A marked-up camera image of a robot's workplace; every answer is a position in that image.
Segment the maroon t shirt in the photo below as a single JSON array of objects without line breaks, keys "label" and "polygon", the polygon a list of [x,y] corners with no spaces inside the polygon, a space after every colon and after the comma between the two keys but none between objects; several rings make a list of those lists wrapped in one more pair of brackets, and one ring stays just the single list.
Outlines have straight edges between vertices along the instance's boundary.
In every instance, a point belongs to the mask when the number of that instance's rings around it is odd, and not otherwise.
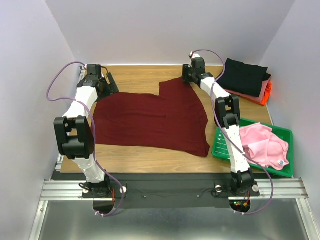
[{"label": "maroon t shirt", "polygon": [[208,117],[189,83],[159,83],[159,94],[119,92],[99,101],[93,114],[96,143],[183,151],[206,157]]}]

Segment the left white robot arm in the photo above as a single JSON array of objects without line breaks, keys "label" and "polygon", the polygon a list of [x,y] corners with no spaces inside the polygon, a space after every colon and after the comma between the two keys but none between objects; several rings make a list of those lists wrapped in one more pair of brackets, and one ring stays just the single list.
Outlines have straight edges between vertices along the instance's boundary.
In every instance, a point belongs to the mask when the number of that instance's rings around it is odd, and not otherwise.
[{"label": "left white robot arm", "polygon": [[79,186],[84,198],[108,198],[115,196],[110,177],[97,161],[96,131],[91,109],[93,105],[119,92],[110,72],[103,74],[100,64],[84,67],[86,75],[76,85],[75,97],[62,117],[53,122],[58,151],[81,169],[86,182]]}]

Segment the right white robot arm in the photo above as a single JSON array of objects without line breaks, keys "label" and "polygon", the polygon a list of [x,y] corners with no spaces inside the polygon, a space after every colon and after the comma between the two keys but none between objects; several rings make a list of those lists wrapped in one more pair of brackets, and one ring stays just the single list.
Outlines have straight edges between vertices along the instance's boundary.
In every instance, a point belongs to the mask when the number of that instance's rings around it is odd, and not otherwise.
[{"label": "right white robot arm", "polygon": [[211,105],[217,127],[222,132],[230,158],[231,190],[235,194],[248,191],[255,179],[247,161],[240,136],[239,98],[225,91],[209,72],[205,60],[191,53],[190,63],[182,66],[182,81],[196,84],[211,98]]}]

